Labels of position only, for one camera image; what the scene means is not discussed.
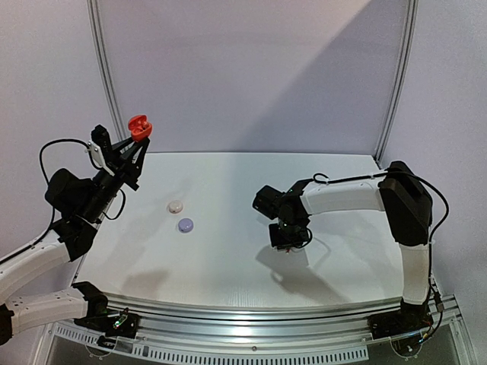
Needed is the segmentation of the red charging case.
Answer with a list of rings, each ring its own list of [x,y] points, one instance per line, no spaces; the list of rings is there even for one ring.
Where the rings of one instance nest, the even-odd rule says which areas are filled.
[[[128,128],[133,141],[140,142],[148,138],[153,130],[152,124],[146,115],[133,116],[128,123]]]

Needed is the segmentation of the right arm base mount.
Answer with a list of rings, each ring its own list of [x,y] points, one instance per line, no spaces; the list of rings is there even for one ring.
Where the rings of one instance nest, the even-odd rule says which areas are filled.
[[[401,307],[398,310],[379,313],[367,318],[373,339],[389,338],[429,327],[433,318],[428,309],[420,306]]]

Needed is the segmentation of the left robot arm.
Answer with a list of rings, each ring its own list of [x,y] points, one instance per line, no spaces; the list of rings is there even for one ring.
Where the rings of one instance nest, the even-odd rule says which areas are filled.
[[[51,219],[45,232],[1,260],[1,343],[33,327],[71,319],[76,325],[106,337],[135,338],[140,317],[130,309],[108,309],[106,295],[88,281],[66,289],[34,295],[16,292],[53,268],[74,262],[92,248],[106,210],[122,187],[138,189],[149,139],[128,138],[116,144],[91,141],[100,155],[93,178],[80,179],[66,168],[47,183],[45,199],[59,219]]]

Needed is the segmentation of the pink charging case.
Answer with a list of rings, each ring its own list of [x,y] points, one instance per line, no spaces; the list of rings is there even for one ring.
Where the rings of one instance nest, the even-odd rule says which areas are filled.
[[[173,200],[168,203],[167,210],[171,214],[179,214],[183,210],[183,203],[180,200]]]

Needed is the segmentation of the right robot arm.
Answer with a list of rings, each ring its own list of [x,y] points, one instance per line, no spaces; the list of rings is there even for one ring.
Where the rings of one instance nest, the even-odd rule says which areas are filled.
[[[269,238],[277,250],[302,249],[309,244],[313,216],[343,211],[385,213],[403,264],[403,308],[394,313],[393,324],[408,332],[422,321],[421,306],[430,294],[433,200],[424,182],[404,162],[394,161],[378,173],[341,179],[315,173],[284,192],[264,186],[252,206],[271,220]]]

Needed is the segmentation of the purple charging case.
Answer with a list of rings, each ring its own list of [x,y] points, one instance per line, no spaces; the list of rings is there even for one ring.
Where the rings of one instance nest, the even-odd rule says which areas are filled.
[[[188,233],[194,228],[194,223],[190,218],[182,218],[178,221],[178,230],[181,233]]]

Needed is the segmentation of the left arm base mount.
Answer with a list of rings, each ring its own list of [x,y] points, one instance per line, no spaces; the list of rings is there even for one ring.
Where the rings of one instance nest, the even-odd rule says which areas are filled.
[[[135,338],[140,320],[140,315],[126,307],[123,310],[106,309],[103,313],[96,316],[85,316],[81,319],[75,319],[74,324],[102,332],[106,337]]]

